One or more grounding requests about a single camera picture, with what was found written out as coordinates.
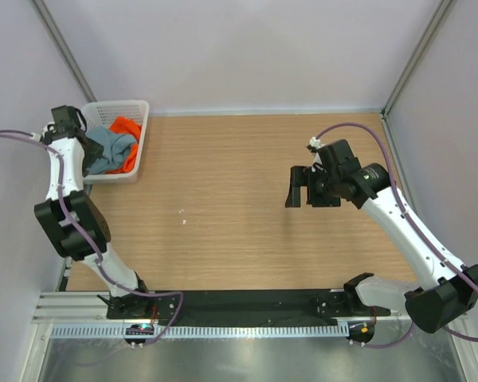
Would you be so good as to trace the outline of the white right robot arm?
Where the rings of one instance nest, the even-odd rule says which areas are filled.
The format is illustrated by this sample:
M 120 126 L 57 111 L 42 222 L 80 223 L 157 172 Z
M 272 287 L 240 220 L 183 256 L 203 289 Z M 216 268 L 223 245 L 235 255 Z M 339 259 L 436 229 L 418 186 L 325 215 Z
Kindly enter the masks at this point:
M 426 333 L 435 333 L 467 313 L 478 299 L 478 265 L 467 266 L 442 243 L 408 206 L 388 169 L 362 166 L 349 143 L 340 139 L 324 145 L 312 138 L 314 161 L 293 166 L 285 205 L 301 205 L 301 188 L 313 207 L 338 207 L 349 201 L 388 235 L 417 276 L 416 283 L 361 274 L 344 287 L 364 306 L 408 314 Z

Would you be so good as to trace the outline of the grey-blue t shirt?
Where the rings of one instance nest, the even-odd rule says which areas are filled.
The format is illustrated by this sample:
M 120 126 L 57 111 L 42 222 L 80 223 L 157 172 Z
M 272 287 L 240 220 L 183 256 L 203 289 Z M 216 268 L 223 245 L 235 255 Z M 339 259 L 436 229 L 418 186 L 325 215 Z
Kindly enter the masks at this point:
M 128 173 L 135 167 L 138 142 L 132 134 L 116 133 L 105 127 L 95 127 L 87 138 L 99 143 L 103 152 L 89 167 L 90 175 Z

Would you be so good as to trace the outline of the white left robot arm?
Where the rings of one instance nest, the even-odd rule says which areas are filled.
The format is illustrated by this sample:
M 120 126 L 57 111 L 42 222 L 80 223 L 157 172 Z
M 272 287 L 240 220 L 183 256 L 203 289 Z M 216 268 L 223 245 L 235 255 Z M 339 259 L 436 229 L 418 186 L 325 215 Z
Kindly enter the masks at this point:
M 113 249 L 108 223 L 84 191 L 84 172 L 100 150 L 84 132 L 81 111 L 59 106 L 52 117 L 38 141 L 49 154 L 50 186 L 34 215 L 58 255 L 82 262 L 105 282 L 108 296 L 101 300 L 109 319 L 145 318 L 161 298 L 181 301 L 180 291 L 150 292 Z

